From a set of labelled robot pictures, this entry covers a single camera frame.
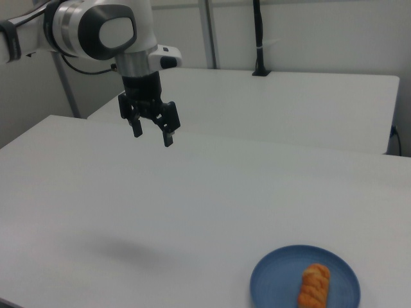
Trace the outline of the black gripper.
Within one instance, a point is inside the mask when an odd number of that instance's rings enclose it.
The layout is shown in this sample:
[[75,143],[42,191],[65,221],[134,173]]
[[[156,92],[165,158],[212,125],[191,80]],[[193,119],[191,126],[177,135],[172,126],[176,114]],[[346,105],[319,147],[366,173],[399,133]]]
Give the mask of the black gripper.
[[161,100],[161,80],[159,72],[143,77],[122,77],[125,93],[118,96],[120,116],[132,127],[135,138],[143,134],[140,114],[154,118],[153,122],[161,129],[164,146],[173,144],[173,134],[180,128],[180,119],[173,101]]

